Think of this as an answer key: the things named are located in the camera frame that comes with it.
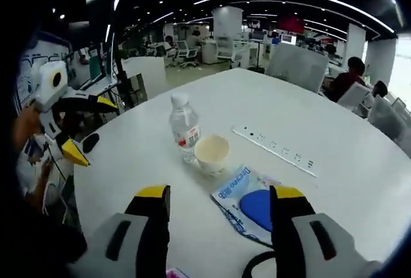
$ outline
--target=hand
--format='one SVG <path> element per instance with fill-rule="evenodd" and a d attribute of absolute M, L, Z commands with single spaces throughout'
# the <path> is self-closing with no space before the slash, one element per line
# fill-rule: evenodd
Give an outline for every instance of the hand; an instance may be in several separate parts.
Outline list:
<path fill-rule="evenodd" d="M 48 159 L 41 167 L 41 177 L 48 178 L 51 171 L 51 161 Z"/>
<path fill-rule="evenodd" d="M 40 113 L 34 105 L 26 106 L 21 110 L 19 117 L 14 122 L 14 145 L 17 151 L 21 151 L 27 140 L 41 132 Z"/>

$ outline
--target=window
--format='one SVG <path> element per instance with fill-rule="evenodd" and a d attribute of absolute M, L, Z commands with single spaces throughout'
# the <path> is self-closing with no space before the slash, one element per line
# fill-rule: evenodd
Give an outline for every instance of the window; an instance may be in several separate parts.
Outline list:
<path fill-rule="evenodd" d="M 389 91 L 411 109 L 411 35 L 398 37 Z"/>

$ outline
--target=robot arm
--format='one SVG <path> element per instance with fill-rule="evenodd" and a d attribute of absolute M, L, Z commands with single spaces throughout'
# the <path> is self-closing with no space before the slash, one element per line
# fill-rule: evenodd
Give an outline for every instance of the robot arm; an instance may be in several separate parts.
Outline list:
<path fill-rule="evenodd" d="M 62 155 L 81 166 L 88 166 L 89 161 L 73 140 L 56 124 L 53 113 L 84 111 L 114 112 L 117 106 L 106 98 L 76 91 L 67 84 L 66 63 L 36 62 L 32 69 L 35 108 L 40 111 L 40 122 L 44 133 L 55 140 Z"/>

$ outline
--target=white chair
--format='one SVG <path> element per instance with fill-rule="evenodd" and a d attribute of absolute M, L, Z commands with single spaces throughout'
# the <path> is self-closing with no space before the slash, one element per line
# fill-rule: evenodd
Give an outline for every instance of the white chair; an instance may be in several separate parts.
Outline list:
<path fill-rule="evenodd" d="M 326 75 L 328 57 L 291 44 L 280 43 L 266 74 L 318 93 Z"/>
<path fill-rule="evenodd" d="M 411 129 L 400 136 L 396 143 L 411 158 Z"/>
<path fill-rule="evenodd" d="M 199 63 L 195 60 L 198 49 L 189 49 L 185 40 L 177 41 L 177 58 L 182 58 L 183 63 L 180 64 L 181 68 L 185 68 L 187 65 L 197 66 Z"/>
<path fill-rule="evenodd" d="M 393 141 L 402 137 L 407 131 L 407 125 L 391 104 L 378 95 L 375 97 L 368 122 Z"/>
<path fill-rule="evenodd" d="M 245 48 L 236 48 L 234 41 L 229 37 L 217 37 L 217 58 L 230 60 L 230 68 L 239 67 Z"/>
<path fill-rule="evenodd" d="M 368 87 L 364 87 L 358 82 L 354 82 L 348 91 L 341 96 L 337 103 L 344 108 L 353 111 L 359 104 L 361 104 L 365 95 L 370 93 L 370 91 L 371 90 Z"/>
<path fill-rule="evenodd" d="M 396 98 L 396 100 L 394 100 L 394 102 L 392 103 L 392 108 L 394 108 L 395 111 L 397 110 L 403 110 L 407 107 L 407 105 L 405 105 L 405 102 L 401 100 L 401 98 Z"/>

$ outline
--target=desk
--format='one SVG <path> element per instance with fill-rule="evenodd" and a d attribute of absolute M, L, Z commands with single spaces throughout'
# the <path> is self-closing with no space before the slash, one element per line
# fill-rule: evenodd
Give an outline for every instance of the desk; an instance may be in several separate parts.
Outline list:
<path fill-rule="evenodd" d="M 202 133 L 230 142 L 229 165 L 245 163 L 300 189 L 318 213 L 348 230 L 367 259 L 384 260 L 411 219 L 411 160 L 389 138 L 345 108 L 281 80 L 231 69 L 179 87 L 190 95 Z M 76 203 L 85 237 L 109 216 L 123 212 L 135 193 L 171 185 L 168 267 L 190 277 L 241 277 L 250 259 L 268 249 L 236 233 L 210 199 L 217 183 L 185 165 L 168 116 L 170 94 L 138 105 L 97 132 L 87 155 L 92 166 L 76 166 Z M 322 157 L 319 178 L 282 161 L 234 134 L 234 125 L 259 127 Z M 275 261 L 259 265 L 255 277 L 275 277 Z"/>

